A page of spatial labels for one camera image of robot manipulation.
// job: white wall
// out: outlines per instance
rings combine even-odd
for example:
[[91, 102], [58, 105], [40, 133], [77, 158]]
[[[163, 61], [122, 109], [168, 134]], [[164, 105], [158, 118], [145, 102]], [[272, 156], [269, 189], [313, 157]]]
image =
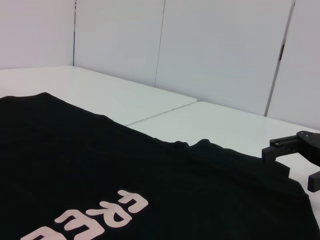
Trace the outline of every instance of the white wall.
[[75, 0], [0, 0], [0, 69], [73, 64]]
[[155, 85], [165, 0], [77, 0], [77, 67]]
[[320, 130], [319, 0], [296, 0], [267, 116]]
[[167, 0], [156, 87], [263, 115], [292, 0]]

